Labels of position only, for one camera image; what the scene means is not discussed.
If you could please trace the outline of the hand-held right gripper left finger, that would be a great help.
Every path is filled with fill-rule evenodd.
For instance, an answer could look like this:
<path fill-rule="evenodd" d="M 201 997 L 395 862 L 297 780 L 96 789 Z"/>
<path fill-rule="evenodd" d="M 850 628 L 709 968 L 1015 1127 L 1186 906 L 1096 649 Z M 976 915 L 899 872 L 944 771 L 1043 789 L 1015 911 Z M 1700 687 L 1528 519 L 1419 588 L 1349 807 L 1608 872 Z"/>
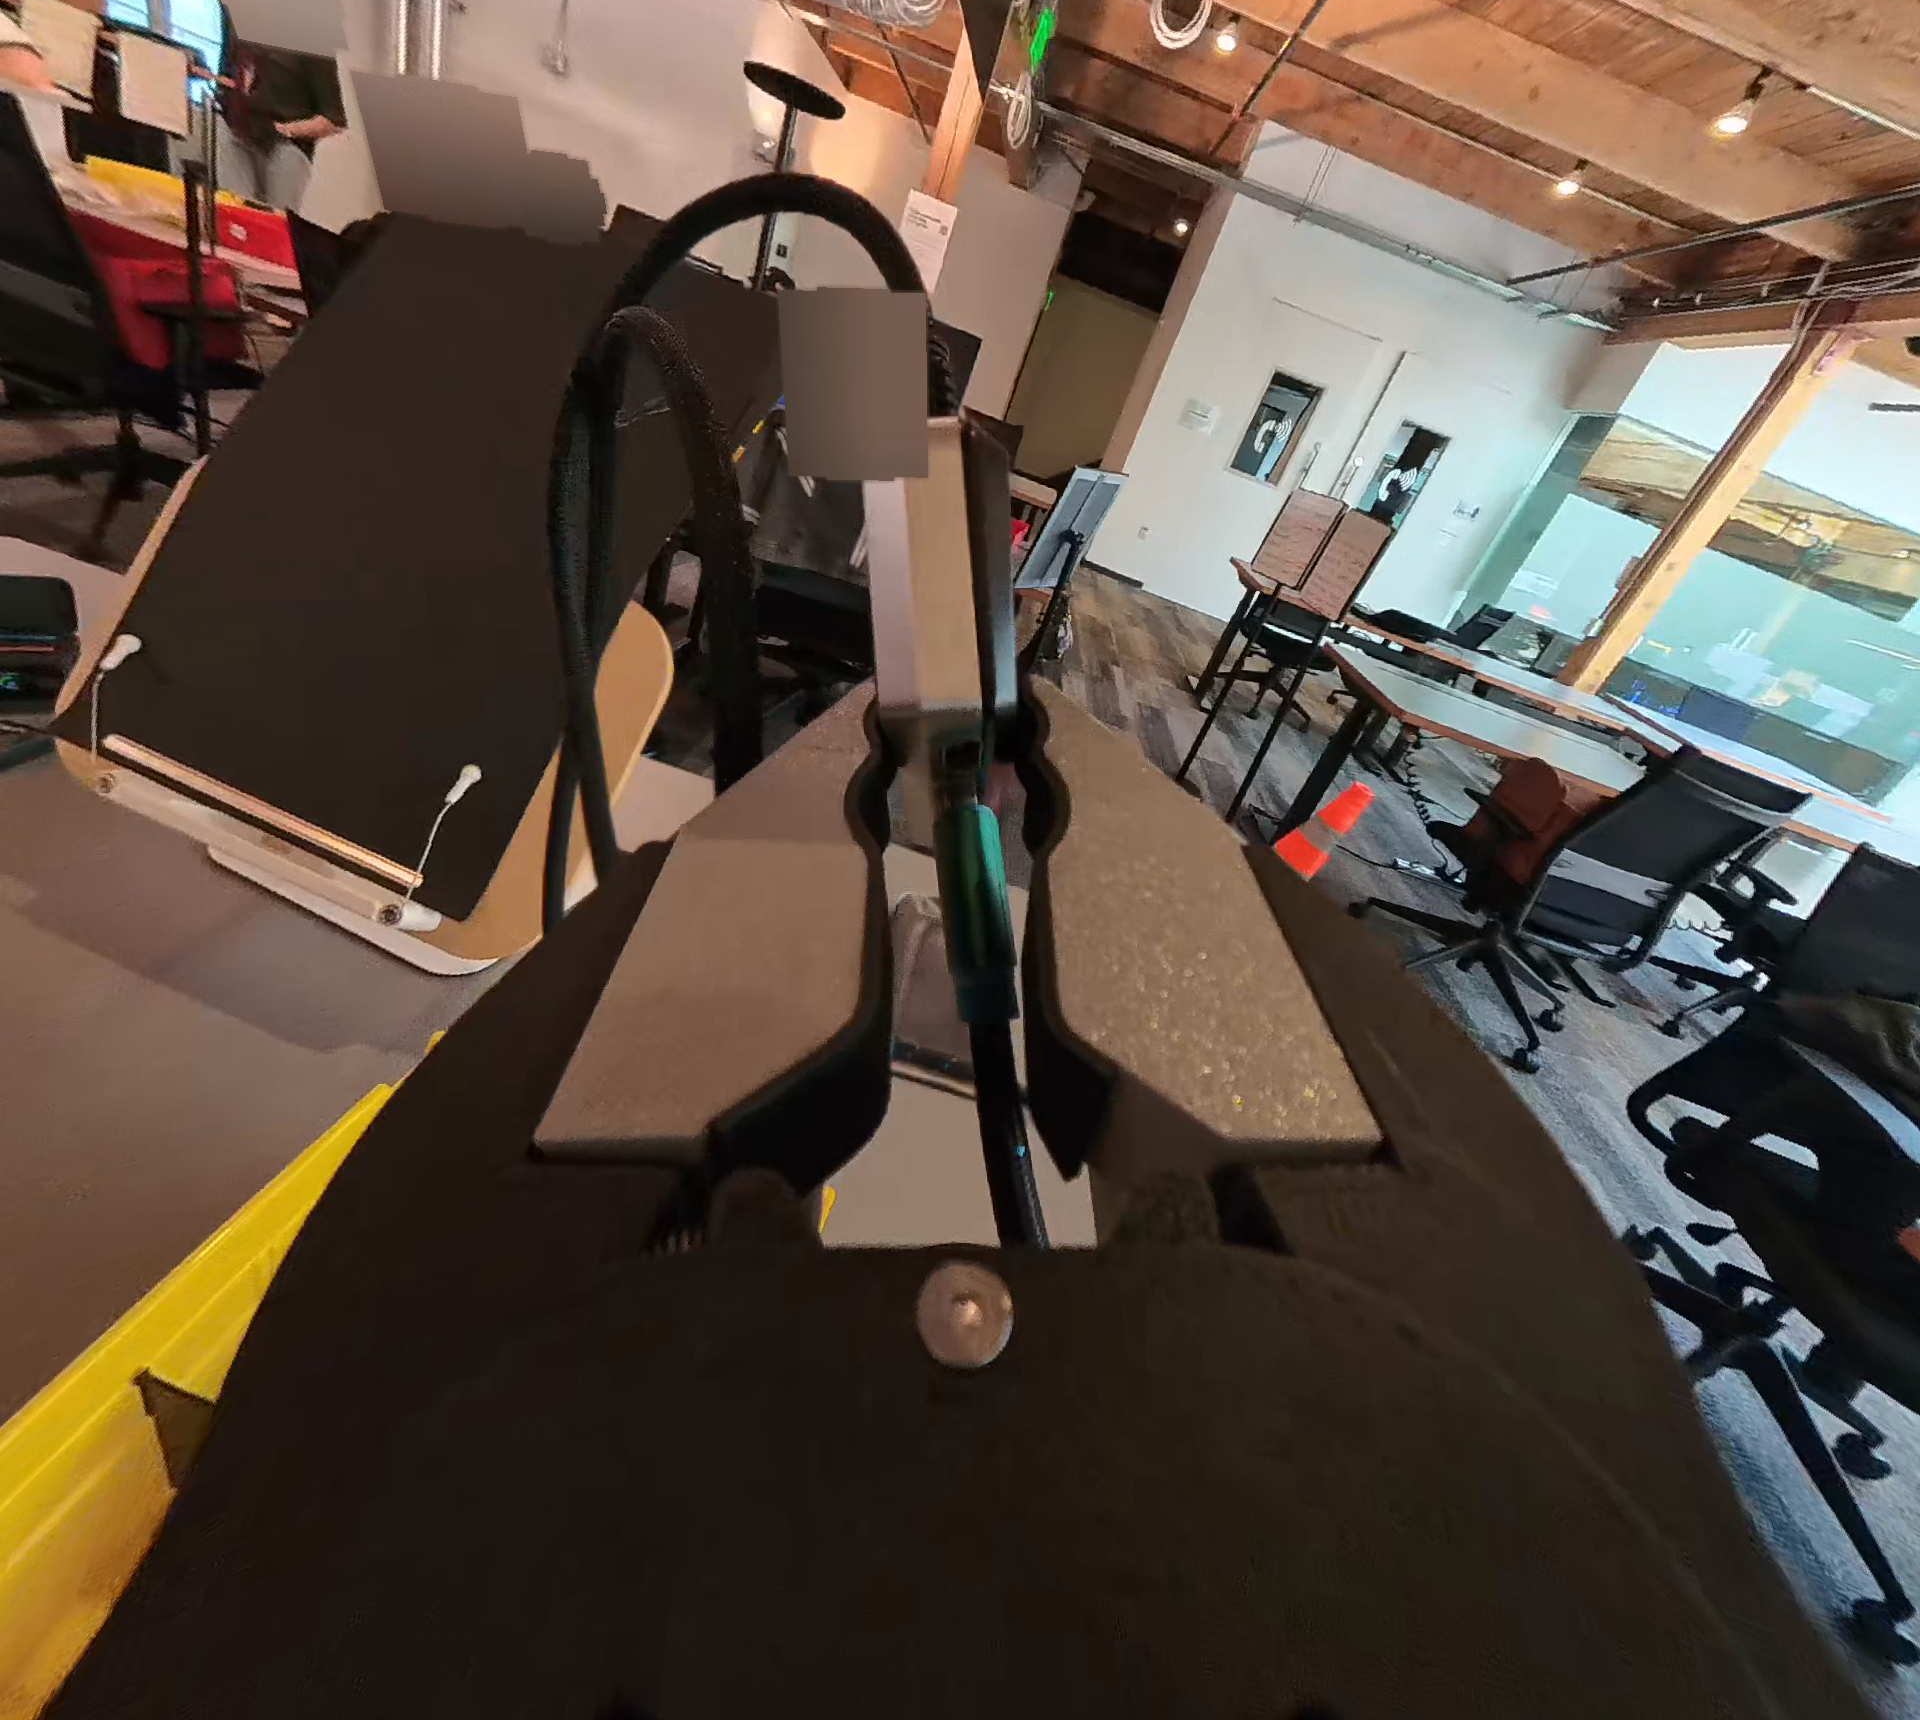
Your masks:
<path fill-rule="evenodd" d="M 537 1163 L 831 1180 L 890 1108 L 890 752 L 850 687 L 677 844 Z"/>

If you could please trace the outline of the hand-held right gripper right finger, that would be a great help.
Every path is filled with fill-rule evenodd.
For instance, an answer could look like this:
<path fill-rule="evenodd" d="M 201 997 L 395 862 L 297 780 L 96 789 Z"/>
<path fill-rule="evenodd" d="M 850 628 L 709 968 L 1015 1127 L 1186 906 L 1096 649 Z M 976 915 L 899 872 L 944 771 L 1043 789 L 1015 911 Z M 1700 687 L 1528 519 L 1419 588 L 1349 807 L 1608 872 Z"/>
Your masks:
<path fill-rule="evenodd" d="M 1384 1156 L 1247 844 L 1033 684 L 1026 1097 L 1062 1180 Z"/>

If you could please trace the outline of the silver adapter box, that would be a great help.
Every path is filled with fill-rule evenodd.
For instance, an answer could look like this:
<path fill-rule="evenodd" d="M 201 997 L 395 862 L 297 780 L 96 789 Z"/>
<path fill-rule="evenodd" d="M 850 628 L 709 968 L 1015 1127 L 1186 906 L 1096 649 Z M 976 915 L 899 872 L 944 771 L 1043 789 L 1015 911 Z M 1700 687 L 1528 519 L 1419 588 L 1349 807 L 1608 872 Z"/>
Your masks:
<path fill-rule="evenodd" d="M 1013 453 L 932 419 L 923 481 L 861 481 L 878 724 L 890 752 L 1013 752 L 1015 583 Z"/>

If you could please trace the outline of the yellow plastic bin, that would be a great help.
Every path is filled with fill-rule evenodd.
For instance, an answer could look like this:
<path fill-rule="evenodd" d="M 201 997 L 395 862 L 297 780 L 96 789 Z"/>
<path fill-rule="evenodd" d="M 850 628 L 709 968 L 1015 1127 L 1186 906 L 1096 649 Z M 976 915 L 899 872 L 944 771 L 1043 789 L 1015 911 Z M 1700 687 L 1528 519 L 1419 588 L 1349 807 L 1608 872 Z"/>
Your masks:
<path fill-rule="evenodd" d="M 0 1427 L 0 1712 L 49 1712 L 148 1556 L 297 1227 L 395 1087 L 371 1087 Z"/>

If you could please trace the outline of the orange traffic cone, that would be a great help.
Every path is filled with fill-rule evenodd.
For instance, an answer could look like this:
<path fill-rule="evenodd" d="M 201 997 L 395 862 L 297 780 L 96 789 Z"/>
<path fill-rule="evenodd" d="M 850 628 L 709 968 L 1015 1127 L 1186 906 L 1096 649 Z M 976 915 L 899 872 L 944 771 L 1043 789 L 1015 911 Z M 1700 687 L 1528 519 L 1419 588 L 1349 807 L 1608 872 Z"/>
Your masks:
<path fill-rule="evenodd" d="M 1371 780 L 1349 780 L 1349 789 L 1337 789 L 1310 824 L 1296 824 L 1296 829 L 1283 829 L 1273 834 L 1273 856 L 1298 878 L 1298 882 L 1315 882 L 1329 862 L 1337 862 L 1337 848 L 1354 834 L 1354 824 L 1373 807 L 1373 789 Z"/>

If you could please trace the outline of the white top office table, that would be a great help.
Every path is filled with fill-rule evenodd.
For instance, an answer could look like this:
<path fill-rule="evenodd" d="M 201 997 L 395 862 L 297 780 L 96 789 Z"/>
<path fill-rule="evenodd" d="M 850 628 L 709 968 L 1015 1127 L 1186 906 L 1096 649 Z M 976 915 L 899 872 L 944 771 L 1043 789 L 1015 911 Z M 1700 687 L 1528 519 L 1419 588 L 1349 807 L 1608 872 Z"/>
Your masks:
<path fill-rule="evenodd" d="M 1298 780 L 1298 794 L 1290 805 L 1290 824 L 1310 824 L 1342 760 L 1384 729 L 1384 724 L 1399 724 L 1399 729 L 1419 729 L 1419 737 L 1444 737 L 1453 752 L 1475 752 L 1475 755 L 1501 755 L 1501 760 L 1549 760 L 1563 780 L 1591 789 L 1591 794 L 1627 794 L 1642 771 L 1608 752 L 1605 737 L 1582 737 L 1572 724 L 1538 724 L 1526 708 L 1501 708 L 1501 700 L 1482 700 L 1467 687 L 1444 687 L 1430 675 L 1411 675 L 1398 664 L 1373 664 L 1358 649 L 1337 649 L 1337 675 L 1342 687 L 1354 697 L 1354 717 L 1337 729 L 1337 741 L 1318 752 L 1315 779 Z M 1812 779 L 1790 779 L 1784 760 L 1772 755 L 1741 755 L 1733 741 L 1710 741 L 1706 729 L 1654 729 L 1654 724 L 1628 724 L 1627 729 L 1642 755 L 1669 755 L 1669 752 L 1700 752 L 1741 779 L 1760 779 L 1760 780 L 1779 780 L 1784 794 L 1800 794 L 1784 807 L 1784 834 L 1800 844 L 1820 844 L 1820 848 L 1878 848 L 1894 862 L 1920 862 L 1920 834 L 1888 824 L 1878 807 L 1851 805 L 1851 794 L 1833 794 L 1833 789 L 1812 789 Z"/>

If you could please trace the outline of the wooden book stand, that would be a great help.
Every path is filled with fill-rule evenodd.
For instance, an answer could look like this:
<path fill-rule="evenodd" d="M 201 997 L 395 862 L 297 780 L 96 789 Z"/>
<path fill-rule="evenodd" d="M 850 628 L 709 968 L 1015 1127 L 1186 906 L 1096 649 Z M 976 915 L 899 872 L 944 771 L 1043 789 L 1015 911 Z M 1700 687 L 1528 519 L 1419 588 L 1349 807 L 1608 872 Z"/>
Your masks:
<path fill-rule="evenodd" d="M 1329 536 L 1329 545 L 1318 545 L 1315 583 L 1298 588 L 1298 599 L 1310 599 L 1318 620 L 1342 620 L 1342 617 L 1358 599 L 1358 588 L 1371 588 L 1373 558 L 1386 552 L 1386 543 L 1398 543 L 1386 519 L 1349 504 L 1342 528 Z"/>
<path fill-rule="evenodd" d="M 1349 499 L 1296 483 L 1251 552 L 1257 595 L 1298 595 L 1342 519 Z"/>

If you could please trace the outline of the black office chair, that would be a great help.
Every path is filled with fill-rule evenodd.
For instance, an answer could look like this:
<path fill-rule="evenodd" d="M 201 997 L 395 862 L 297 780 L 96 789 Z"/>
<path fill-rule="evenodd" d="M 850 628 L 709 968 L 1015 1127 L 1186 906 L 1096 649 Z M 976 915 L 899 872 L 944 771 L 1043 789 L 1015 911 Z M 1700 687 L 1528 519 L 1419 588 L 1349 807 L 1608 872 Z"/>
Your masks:
<path fill-rule="evenodd" d="M 1920 1404 L 1911 1097 L 1741 1028 L 1654 1076 L 1627 1123 L 1710 1213 L 1686 1232 L 1627 1227 L 1654 1304 L 1700 1334 L 1686 1379 L 1746 1379 L 1872 1580 L 1843 1632 L 1911 1666 L 1911 1589 L 1857 1513 L 1857 1485 L 1894 1473 L 1857 1389 L 1910 1418 Z"/>
<path fill-rule="evenodd" d="M 1486 972 L 1526 1031 L 1501 1058 L 1538 1076 L 1543 1031 L 1563 1031 L 1563 990 L 1574 983 L 1605 1005 L 1605 990 L 1582 983 L 1582 968 L 1642 968 L 1681 906 L 1800 807 L 1804 789 L 1746 779 L 1706 752 L 1654 755 L 1627 794 L 1591 807 L 1572 807 L 1549 760 L 1510 760 L 1467 824 L 1438 829 L 1465 862 L 1467 915 L 1386 897 L 1358 897 L 1349 915 L 1398 915 L 1438 935 L 1411 972 Z"/>
<path fill-rule="evenodd" d="M 1706 892 L 1728 921 L 1719 968 L 1746 968 L 1719 980 L 1706 968 L 1669 968 L 1681 983 L 1710 983 L 1686 1009 L 1667 1020 L 1667 1036 L 1686 1036 L 1686 1020 L 1772 1005 L 1772 997 L 1920 997 L 1920 872 L 1878 848 L 1851 848 L 1827 897 L 1790 915 L 1784 882 L 1760 862 L 1719 872 Z"/>

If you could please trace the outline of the small easel whiteboard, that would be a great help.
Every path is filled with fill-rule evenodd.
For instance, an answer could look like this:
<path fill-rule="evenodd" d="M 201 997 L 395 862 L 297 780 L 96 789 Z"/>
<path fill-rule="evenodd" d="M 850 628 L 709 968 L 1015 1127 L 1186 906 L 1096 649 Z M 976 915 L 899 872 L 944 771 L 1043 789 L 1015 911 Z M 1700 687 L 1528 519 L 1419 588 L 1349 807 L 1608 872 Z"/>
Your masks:
<path fill-rule="evenodd" d="M 1071 569 L 1083 558 L 1083 545 L 1096 543 L 1107 512 L 1120 504 L 1126 475 L 1107 466 L 1071 466 L 1071 481 L 1058 483 L 1015 588 L 1043 595 L 1058 583 L 1071 583 Z"/>

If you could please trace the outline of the wooden stand with black board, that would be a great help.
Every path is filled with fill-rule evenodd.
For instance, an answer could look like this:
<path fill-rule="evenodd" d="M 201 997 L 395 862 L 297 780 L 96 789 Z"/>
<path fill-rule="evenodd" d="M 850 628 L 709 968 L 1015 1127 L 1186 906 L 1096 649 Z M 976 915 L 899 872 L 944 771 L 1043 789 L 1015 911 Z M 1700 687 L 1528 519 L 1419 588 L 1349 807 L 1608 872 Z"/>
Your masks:
<path fill-rule="evenodd" d="M 652 233 L 394 217 L 82 634 L 71 780 L 415 972 L 519 955 L 565 755 L 552 444 Z"/>

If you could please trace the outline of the black charging case with screen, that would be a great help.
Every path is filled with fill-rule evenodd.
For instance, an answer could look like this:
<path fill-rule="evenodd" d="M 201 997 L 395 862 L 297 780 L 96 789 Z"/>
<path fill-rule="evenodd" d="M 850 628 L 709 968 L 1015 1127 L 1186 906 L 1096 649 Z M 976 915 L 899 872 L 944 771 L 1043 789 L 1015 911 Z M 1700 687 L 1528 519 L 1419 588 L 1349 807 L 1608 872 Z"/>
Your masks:
<path fill-rule="evenodd" d="M 0 575 L 0 708 L 49 708 L 82 664 L 82 606 L 55 575 Z"/>

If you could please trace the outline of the red storage bin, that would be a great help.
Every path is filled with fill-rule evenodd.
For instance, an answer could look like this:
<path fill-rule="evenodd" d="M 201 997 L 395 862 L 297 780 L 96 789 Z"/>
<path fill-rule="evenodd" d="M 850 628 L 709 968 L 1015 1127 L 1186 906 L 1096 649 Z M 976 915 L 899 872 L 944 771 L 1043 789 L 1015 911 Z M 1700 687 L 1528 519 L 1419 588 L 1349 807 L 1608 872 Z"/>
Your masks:
<path fill-rule="evenodd" d="M 118 317 L 118 343 L 126 348 L 126 366 L 167 373 L 177 366 L 177 337 L 167 317 L 157 309 L 185 309 L 192 305 L 192 258 L 99 222 L 91 210 L 71 210 L 99 289 L 108 289 L 108 317 Z M 201 258 L 201 309 L 217 317 L 201 328 L 201 355 L 212 366 L 250 366 L 250 337 L 246 337 L 246 294 L 233 294 L 233 272 L 226 258 Z"/>

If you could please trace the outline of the black floor lamp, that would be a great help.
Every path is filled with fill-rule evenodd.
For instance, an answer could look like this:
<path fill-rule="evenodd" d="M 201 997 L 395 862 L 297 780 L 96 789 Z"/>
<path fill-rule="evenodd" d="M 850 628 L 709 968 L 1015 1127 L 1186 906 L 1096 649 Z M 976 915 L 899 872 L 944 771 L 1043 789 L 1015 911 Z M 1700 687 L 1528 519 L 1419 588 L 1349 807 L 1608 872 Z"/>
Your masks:
<path fill-rule="evenodd" d="M 831 92 L 831 85 L 816 85 L 778 64 L 751 64 L 741 74 L 758 92 L 782 99 L 778 163 L 770 163 L 778 175 L 795 166 L 795 131 L 805 123 L 840 123 L 850 113 L 840 92 Z M 758 289 L 770 289 L 778 253 L 782 253 L 782 217 L 770 210 L 760 240 L 758 240 Z"/>

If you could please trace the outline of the white sheet on stand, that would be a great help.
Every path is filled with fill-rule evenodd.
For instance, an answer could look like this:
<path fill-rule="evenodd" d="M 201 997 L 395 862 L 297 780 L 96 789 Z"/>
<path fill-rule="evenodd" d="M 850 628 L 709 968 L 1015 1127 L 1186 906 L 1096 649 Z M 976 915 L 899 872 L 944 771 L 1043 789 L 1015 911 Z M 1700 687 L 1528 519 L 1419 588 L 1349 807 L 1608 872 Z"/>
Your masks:
<path fill-rule="evenodd" d="M 185 140 L 199 123 L 192 53 L 135 26 L 118 26 L 108 46 L 118 46 L 118 113 Z"/>
<path fill-rule="evenodd" d="M 60 99 L 96 99 L 96 65 L 99 65 L 99 12 L 71 10 L 71 0 L 17 0 L 21 42 L 41 53 L 55 74 Z"/>

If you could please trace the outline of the wooden support post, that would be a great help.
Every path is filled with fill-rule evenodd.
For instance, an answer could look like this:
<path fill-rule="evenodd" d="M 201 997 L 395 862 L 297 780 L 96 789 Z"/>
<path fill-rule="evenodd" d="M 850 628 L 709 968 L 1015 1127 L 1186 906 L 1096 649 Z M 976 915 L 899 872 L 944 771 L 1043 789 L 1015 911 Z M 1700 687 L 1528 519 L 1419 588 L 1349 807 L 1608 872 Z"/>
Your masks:
<path fill-rule="evenodd" d="M 1812 326 L 1784 343 L 1767 389 L 1746 405 L 1710 466 L 1691 481 L 1669 528 L 1642 545 L 1642 558 L 1618 583 L 1618 599 L 1605 606 L 1591 640 L 1563 664 L 1563 687 L 1595 697 L 1618 675 L 1618 664 L 1642 640 L 1669 588 L 1719 543 L 1719 528 L 1741 512 L 1741 499 L 1760 483 L 1772 453 L 1800 435 L 1800 419 L 1851 348 L 1857 348 L 1851 326 Z"/>

